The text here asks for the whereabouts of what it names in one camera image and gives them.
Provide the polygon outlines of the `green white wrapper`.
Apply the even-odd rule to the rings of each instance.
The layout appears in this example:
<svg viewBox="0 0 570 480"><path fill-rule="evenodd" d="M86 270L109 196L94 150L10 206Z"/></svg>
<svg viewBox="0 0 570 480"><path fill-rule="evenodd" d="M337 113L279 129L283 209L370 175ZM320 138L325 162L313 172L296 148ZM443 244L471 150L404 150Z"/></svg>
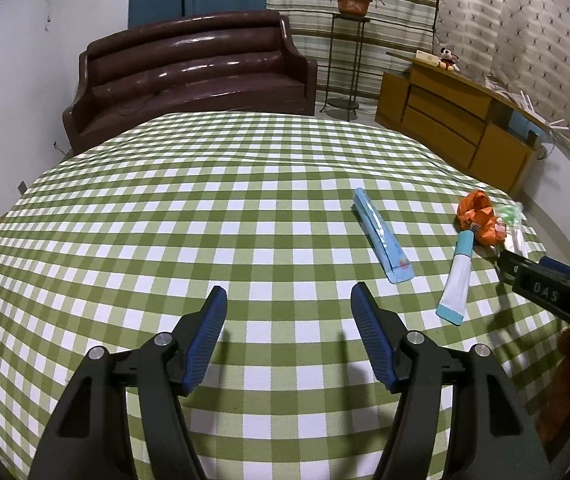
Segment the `green white wrapper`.
<svg viewBox="0 0 570 480"><path fill-rule="evenodd" d="M529 251L524 239L524 207L516 202L494 207L498 223L504 228L503 247L521 257L528 258Z"/></svg>

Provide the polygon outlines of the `orange plastic bag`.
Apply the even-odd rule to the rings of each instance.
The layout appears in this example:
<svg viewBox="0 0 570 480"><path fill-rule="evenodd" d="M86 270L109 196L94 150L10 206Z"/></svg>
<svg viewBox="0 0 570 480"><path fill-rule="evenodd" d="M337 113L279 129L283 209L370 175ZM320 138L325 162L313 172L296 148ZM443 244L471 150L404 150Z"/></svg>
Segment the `orange plastic bag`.
<svg viewBox="0 0 570 480"><path fill-rule="evenodd" d="M505 242L506 224L495 213L489 196L475 190L463 197L458 204L456 217L463 230L474 234L482 246L498 246Z"/></svg>

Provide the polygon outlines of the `blue white toothpaste tube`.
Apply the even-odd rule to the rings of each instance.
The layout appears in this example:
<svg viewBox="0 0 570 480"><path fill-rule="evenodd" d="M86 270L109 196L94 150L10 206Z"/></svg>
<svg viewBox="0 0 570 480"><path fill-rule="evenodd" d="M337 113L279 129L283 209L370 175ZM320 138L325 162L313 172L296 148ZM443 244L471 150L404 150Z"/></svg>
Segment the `blue white toothpaste tube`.
<svg viewBox="0 0 570 480"><path fill-rule="evenodd" d="M466 314L473 244L473 232L458 233L450 274L437 305L437 316L456 326L463 323Z"/></svg>

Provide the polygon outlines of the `wooden tv cabinet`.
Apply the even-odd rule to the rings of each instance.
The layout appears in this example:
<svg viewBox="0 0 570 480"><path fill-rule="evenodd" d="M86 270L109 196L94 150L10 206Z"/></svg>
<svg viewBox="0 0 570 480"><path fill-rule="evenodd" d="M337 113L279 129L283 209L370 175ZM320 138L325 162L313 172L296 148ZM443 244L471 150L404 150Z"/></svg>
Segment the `wooden tv cabinet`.
<svg viewBox="0 0 570 480"><path fill-rule="evenodd" d="M511 196L524 187L550 133L513 99L420 58L404 73L382 75L375 120Z"/></svg>

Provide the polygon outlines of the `white wifi router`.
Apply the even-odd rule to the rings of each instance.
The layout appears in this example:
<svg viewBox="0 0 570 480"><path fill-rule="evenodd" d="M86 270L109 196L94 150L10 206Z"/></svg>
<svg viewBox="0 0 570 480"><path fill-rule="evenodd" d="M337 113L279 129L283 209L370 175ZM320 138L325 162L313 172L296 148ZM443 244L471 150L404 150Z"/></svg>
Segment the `white wifi router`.
<svg viewBox="0 0 570 480"><path fill-rule="evenodd" d="M531 117L535 118L538 122L543 124L547 129L555 130L555 131L568 131L569 125L565 118L560 118L556 120L549 120L543 117L533 106L532 99L527 93L524 93L520 90L518 93L509 92L508 89L498 81L496 78L491 76L484 77L484 86L501 96L502 98L506 99L507 101L515 104L516 107L519 107L520 110L523 110Z"/></svg>

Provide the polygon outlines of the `green checkered tablecloth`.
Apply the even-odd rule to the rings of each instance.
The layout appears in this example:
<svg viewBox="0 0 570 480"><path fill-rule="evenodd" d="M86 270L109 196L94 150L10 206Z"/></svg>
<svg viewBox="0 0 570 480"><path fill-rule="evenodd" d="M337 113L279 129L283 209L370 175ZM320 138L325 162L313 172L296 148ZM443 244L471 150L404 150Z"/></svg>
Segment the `green checkered tablecloth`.
<svg viewBox="0 0 570 480"><path fill-rule="evenodd" d="M357 479L396 410L350 309L381 307L437 344L487 344L530 413L562 323L472 259L464 322L436 307L460 200L479 182L403 134L276 114L171 114L46 172L0 226L0 460L27 477L64 386L94 346L135 349L228 299L202 384L183 400L211 479ZM411 261L392 284L353 206L362 188Z"/></svg>

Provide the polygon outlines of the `mickey mouse plush toy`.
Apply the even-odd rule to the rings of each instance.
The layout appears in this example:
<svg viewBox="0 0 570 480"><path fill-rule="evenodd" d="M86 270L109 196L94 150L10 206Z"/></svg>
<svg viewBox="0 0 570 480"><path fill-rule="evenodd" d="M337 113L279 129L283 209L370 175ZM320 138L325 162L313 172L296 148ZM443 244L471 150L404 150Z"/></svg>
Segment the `mickey mouse plush toy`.
<svg viewBox="0 0 570 480"><path fill-rule="evenodd" d="M454 72L458 72L460 70L458 67L458 56L446 47L443 47L440 50L438 66L444 70L454 70Z"/></svg>

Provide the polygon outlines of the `small box on cabinet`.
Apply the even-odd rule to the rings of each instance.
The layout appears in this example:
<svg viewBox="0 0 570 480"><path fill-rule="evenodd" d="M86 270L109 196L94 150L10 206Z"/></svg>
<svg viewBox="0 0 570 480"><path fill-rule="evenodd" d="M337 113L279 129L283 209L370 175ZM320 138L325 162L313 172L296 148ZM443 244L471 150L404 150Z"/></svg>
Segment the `small box on cabinet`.
<svg viewBox="0 0 570 480"><path fill-rule="evenodd" d="M433 65L433 66L438 66L440 61L441 61L441 58L439 55L434 55L434 54L431 54L429 52L425 52L423 50L417 50L415 52L415 58L416 58L416 60L428 63L428 64Z"/></svg>

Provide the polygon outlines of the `beige patterned curtain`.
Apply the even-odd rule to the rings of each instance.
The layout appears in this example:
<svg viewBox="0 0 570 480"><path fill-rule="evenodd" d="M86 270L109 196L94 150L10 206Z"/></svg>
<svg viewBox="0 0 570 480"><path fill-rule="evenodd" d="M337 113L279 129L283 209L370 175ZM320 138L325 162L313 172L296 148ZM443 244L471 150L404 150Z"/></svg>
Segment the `beige patterned curtain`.
<svg viewBox="0 0 570 480"><path fill-rule="evenodd" d="M522 90L570 153L570 0L438 0L434 50L449 48L463 75L484 86L501 81Z"/></svg>

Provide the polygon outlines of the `striped green curtain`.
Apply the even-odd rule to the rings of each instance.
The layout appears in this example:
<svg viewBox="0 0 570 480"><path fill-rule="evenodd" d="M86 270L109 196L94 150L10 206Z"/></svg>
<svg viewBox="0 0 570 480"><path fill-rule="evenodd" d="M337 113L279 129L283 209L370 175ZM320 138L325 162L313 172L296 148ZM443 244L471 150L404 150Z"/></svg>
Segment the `striped green curtain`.
<svg viewBox="0 0 570 480"><path fill-rule="evenodd" d="M288 16L294 44L318 65L317 99L349 93L355 41L363 34L361 71L356 98L378 99L384 73L403 73L417 50L430 51L438 0L384 0L370 5L368 22L334 18L337 0L266 0L266 6Z"/></svg>

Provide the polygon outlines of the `dark brown leather sofa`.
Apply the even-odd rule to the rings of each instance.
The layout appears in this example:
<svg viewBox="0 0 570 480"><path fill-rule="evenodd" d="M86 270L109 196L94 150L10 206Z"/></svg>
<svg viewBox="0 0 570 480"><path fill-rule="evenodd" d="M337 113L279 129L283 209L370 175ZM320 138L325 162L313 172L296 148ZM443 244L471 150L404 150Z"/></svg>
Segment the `dark brown leather sofa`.
<svg viewBox="0 0 570 480"><path fill-rule="evenodd" d="M62 123L79 155L170 113L311 116L317 62L294 44L286 15L196 15L116 32L79 56L76 97Z"/></svg>

